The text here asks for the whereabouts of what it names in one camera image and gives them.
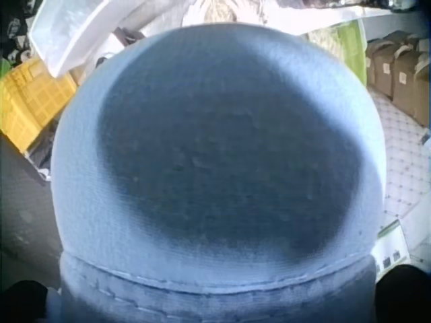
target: yellow plastic crate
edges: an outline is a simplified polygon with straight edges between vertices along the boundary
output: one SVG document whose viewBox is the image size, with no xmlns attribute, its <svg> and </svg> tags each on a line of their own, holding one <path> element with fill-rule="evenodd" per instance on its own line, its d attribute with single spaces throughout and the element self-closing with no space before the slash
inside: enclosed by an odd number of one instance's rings
<svg viewBox="0 0 431 323">
<path fill-rule="evenodd" d="M 40 59 L 22 63 L 0 80 L 1 131 L 25 152 L 75 92 L 70 74 L 55 79 Z"/>
</svg>

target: white label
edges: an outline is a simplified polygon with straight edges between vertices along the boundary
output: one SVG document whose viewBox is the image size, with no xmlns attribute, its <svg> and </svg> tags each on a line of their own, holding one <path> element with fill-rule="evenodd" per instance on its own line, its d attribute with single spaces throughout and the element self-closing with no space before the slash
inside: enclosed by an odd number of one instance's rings
<svg viewBox="0 0 431 323">
<path fill-rule="evenodd" d="M 403 72 L 399 73 L 399 83 L 404 85 L 407 83 L 407 75 Z"/>
<path fill-rule="evenodd" d="M 391 74 L 391 68 L 388 63 L 383 63 L 383 73 L 384 74 Z"/>
</svg>

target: rounded fabric dome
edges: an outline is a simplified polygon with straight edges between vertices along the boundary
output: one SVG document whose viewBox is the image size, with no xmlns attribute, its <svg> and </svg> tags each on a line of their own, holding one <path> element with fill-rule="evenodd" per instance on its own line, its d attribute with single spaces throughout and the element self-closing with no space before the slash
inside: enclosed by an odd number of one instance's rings
<svg viewBox="0 0 431 323">
<path fill-rule="evenodd" d="M 356 76 L 302 39 L 214 25 L 142 40 L 62 115 L 65 253 L 185 293 L 277 289 L 367 257 L 385 142 Z"/>
</svg>

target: wall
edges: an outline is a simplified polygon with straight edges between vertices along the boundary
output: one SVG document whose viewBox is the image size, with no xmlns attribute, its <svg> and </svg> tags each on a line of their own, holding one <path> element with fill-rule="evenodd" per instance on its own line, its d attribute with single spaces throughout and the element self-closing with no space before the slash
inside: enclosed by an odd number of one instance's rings
<svg viewBox="0 0 431 323">
<path fill-rule="evenodd" d="M 395 30 L 411 32 L 424 38 L 430 36 L 428 24 L 422 14 L 417 11 L 369 17 L 364 18 L 362 21 L 364 22 L 367 40 L 385 37 Z"/>
</svg>

